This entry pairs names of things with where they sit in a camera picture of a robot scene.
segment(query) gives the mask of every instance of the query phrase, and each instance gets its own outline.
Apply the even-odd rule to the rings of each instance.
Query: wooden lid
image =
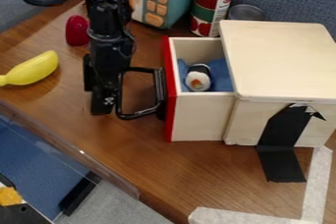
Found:
[[[222,21],[220,26],[239,98],[336,103],[336,44],[323,25]]]

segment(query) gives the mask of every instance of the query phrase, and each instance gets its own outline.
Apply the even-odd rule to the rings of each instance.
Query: soup can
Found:
[[[231,0],[195,0],[191,31],[199,36],[219,35],[219,22],[225,19]]]
[[[265,15],[255,6],[240,4],[230,8],[228,20],[264,21]]]

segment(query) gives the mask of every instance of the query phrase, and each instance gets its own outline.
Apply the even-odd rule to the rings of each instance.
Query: red toy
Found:
[[[82,16],[72,16],[66,24],[66,39],[69,45],[83,46],[88,44],[88,21]]]

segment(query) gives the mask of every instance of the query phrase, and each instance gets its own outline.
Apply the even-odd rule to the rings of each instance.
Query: wooden table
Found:
[[[301,217],[306,184],[267,183],[253,147],[225,146],[221,141],[168,143],[163,139],[164,123],[155,116],[135,121],[121,121],[114,114],[91,116],[90,94],[83,87],[87,50],[67,45],[64,36],[67,19],[84,13],[82,4],[72,8],[79,2],[49,8],[0,35],[1,74],[45,50],[56,50],[60,56],[60,68],[44,81],[1,87],[2,113],[174,223],[187,223],[198,206]],[[180,22],[170,30],[158,30],[132,23],[138,42],[133,66],[161,66],[160,36],[191,36],[187,27]],[[125,94],[128,103],[145,104],[138,88],[143,84],[147,79],[141,76],[126,78],[126,93],[135,93]],[[335,137],[327,145],[332,149]],[[307,173],[312,150],[300,148],[297,153]],[[335,162],[336,158],[325,211],[325,223],[330,224],[336,219]]]

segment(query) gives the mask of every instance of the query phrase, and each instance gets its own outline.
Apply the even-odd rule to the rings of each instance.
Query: yellow banana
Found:
[[[46,51],[34,58],[14,67],[7,75],[0,76],[0,86],[6,84],[26,85],[40,81],[58,66],[58,55],[55,51]]]

